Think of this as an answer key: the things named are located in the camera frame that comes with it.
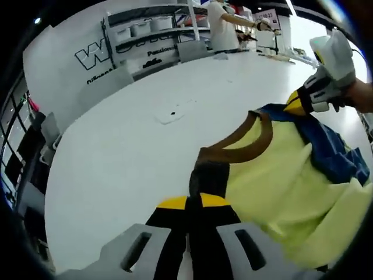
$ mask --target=brown collar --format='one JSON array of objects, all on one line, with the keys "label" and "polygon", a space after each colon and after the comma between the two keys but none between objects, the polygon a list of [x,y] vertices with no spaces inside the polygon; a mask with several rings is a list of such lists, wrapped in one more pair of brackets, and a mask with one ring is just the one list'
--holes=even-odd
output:
[{"label": "brown collar", "polygon": [[[261,119],[262,132],[253,143],[239,149],[225,149],[225,147],[236,143],[252,128],[256,118]],[[268,148],[273,138],[272,122],[268,114],[260,111],[249,111],[243,124],[224,140],[210,147],[201,148],[197,163],[205,161],[242,163],[248,162],[260,156]]]}]

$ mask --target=ceiling light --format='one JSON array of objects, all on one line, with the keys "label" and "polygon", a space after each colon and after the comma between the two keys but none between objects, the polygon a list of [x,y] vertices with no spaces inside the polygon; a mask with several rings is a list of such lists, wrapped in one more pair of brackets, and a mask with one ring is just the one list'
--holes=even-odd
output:
[{"label": "ceiling light", "polygon": [[295,9],[293,7],[293,3],[291,3],[290,0],[286,0],[286,4],[289,6],[289,9],[291,10],[291,13],[293,14],[293,16],[297,16],[297,13],[295,12]]}]

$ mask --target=storage bin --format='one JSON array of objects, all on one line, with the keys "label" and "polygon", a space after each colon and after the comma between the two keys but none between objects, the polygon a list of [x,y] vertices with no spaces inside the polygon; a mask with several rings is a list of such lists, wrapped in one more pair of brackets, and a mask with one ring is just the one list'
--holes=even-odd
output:
[{"label": "storage bin", "polygon": [[150,29],[151,20],[145,20],[131,26],[132,37],[147,35],[151,32]]},{"label": "storage bin", "polygon": [[157,19],[153,19],[150,23],[150,29],[152,32],[170,28],[173,28],[173,20],[171,16],[158,17]]},{"label": "storage bin", "polygon": [[131,38],[131,30],[129,27],[115,32],[117,42],[122,42]]}]

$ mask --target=white table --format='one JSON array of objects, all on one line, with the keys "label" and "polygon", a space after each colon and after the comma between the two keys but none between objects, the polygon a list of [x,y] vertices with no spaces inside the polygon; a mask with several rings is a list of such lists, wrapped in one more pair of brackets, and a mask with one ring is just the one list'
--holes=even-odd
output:
[{"label": "white table", "polygon": [[[313,72],[250,52],[209,57],[150,75],[88,111],[66,130],[48,179],[45,225],[57,273],[96,261],[104,244],[145,223],[160,201],[187,195],[200,147],[226,137],[248,110],[286,102]],[[156,120],[178,104],[184,117]],[[316,116],[360,147],[373,170],[353,108]]]}]

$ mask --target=blue fabric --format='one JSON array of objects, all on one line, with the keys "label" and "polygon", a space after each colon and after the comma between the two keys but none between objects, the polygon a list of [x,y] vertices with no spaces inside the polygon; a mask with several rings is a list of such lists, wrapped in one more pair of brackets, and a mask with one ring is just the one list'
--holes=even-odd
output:
[{"label": "blue fabric", "polygon": [[268,113],[273,121],[294,123],[305,143],[312,143],[312,165],[325,174],[332,183],[347,183],[352,177],[361,185],[367,182],[370,171],[359,148],[346,151],[338,133],[311,115],[300,117],[284,112],[285,106],[268,104],[259,110]]}]

